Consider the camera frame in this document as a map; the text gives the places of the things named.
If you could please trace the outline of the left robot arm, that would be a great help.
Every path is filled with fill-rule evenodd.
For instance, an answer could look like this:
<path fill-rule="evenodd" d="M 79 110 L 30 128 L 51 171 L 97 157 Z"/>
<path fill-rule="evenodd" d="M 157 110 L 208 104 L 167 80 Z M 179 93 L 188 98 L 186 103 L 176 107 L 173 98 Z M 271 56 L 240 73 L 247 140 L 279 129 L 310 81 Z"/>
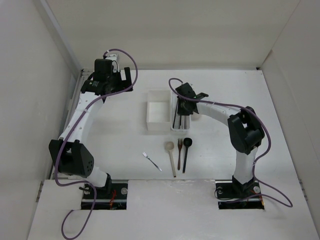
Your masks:
<path fill-rule="evenodd" d="M 85 146 L 95 116 L 106 101 L 105 95 L 124 89 L 133 91 L 130 68 L 122 79 L 118 56 L 112 54 L 94 61 L 94 71 L 83 83 L 77 106 L 64 132 L 49 143 L 49 152 L 58 173 L 79 177 L 94 185 L 100 198 L 111 195 L 110 175 L 95 166 L 93 155 Z"/>

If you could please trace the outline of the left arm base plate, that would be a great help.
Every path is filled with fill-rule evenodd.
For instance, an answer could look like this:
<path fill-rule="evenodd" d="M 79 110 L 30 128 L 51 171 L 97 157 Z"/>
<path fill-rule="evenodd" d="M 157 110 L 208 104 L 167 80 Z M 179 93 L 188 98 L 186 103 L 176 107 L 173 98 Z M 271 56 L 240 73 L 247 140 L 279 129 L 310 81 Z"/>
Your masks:
<path fill-rule="evenodd" d="M 96 188 L 94 210 L 126 210 L 129 182 L 112 180 L 107 189 Z M 88 184 L 79 187 L 82 191 L 81 210 L 90 210 L 94 201 L 94 190 Z"/>

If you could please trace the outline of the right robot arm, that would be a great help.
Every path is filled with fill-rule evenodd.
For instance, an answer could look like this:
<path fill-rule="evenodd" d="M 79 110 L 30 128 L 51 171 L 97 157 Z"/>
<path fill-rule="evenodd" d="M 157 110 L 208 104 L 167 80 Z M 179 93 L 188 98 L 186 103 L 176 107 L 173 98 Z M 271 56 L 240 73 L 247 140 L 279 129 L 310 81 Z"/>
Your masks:
<path fill-rule="evenodd" d="M 175 91 L 178 95 L 179 115 L 205 115 L 228 127 L 230 142 L 236 150 L 231 190 L 235 196 L 243 197 L 254 184 L 253 164 L 258 147 L 265 137 L 262 125 L 254 116 L 254 110 L 251 107 L 241 109 L 214 104 L 207 100 L 207 94 L 196 94 L 189 83 L 183 83 Z"/>

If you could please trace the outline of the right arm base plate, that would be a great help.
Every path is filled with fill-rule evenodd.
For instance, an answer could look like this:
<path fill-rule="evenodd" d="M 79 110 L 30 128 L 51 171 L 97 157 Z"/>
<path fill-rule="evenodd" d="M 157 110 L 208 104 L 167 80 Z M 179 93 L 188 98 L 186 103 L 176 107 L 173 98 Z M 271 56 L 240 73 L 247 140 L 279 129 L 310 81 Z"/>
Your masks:
<path fill-rule="evenodd" d="M 231 180 L 217 180 L 214 195 L 218 200 L 219 210 L 264 210 L 260 185 L 257 181 L 242 193 L 234 189 Z"/>

